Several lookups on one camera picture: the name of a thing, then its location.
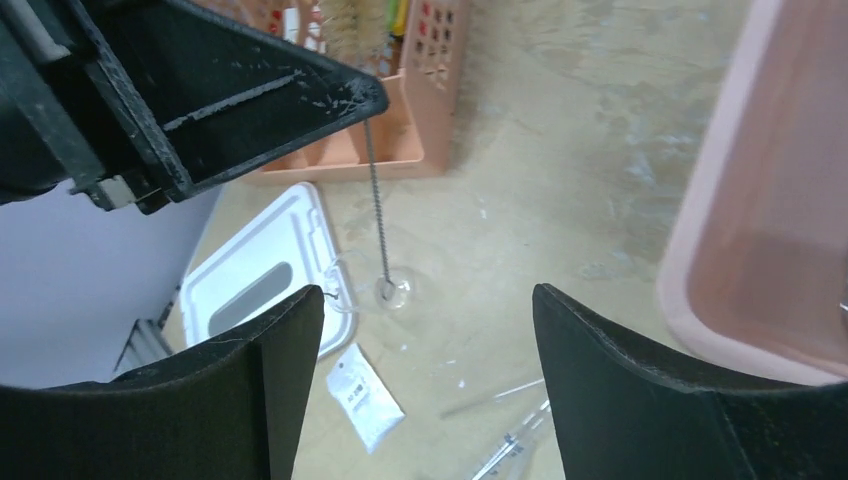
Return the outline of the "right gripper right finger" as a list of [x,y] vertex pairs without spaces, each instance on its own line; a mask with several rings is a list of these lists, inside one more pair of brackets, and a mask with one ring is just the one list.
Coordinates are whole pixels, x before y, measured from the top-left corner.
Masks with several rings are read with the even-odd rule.
[[729,370],[658,343],[552,285],[532,292],[569,479],[843,479],[847,387]]

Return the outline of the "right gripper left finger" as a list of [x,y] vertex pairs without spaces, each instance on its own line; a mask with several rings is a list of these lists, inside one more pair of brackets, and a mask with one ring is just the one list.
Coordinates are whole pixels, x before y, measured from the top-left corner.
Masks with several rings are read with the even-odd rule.
[[1,390],[5,479],[288,479],[324,320],[301,288],[108,383]]

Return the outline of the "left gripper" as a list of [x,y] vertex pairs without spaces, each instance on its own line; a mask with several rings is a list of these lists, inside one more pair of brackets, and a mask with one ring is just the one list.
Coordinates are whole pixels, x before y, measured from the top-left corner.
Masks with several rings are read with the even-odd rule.
[[375,77],[191,1],[1,5],[1,200],[152,214],[389,105]]

